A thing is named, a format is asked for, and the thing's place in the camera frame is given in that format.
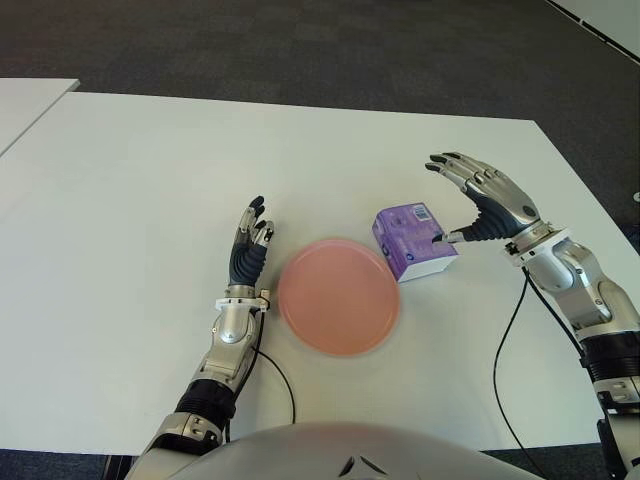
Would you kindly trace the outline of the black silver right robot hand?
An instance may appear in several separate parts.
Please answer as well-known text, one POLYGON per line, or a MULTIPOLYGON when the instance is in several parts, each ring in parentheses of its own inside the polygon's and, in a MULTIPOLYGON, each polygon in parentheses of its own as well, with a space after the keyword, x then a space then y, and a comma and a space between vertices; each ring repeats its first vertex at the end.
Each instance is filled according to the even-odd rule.
POLYGON ((431 155, 425 168, 451 181, 478 210, 470 225, 438 234, 433 242, 511 239, 540 221, 533 200, 506 174, 485 162, 445 152, 431 155))

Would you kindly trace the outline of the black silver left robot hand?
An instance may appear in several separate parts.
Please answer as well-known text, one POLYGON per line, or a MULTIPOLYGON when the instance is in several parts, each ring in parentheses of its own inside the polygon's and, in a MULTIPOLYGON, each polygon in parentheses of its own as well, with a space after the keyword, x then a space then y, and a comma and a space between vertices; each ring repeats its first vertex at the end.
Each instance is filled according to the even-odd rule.
POLYGON ((254 287, 262 274, 275 233, 272 221, 260 219, 264 211, 264 197, 257 196, 240 218, 229 258, 230 286, 254 287))

